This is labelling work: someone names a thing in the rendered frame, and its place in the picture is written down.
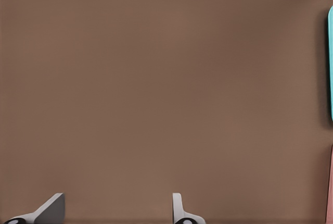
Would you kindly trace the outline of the pale blue-green tray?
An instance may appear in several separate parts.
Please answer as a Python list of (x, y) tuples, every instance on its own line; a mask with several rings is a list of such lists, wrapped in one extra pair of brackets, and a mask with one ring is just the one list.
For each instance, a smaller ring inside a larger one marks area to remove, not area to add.
[(329, 97), (330, 116), (333, 122), (333, 6), (331, 6), (327, 17), (327, 40), (328, 40), (328, 68), (329, 68)]

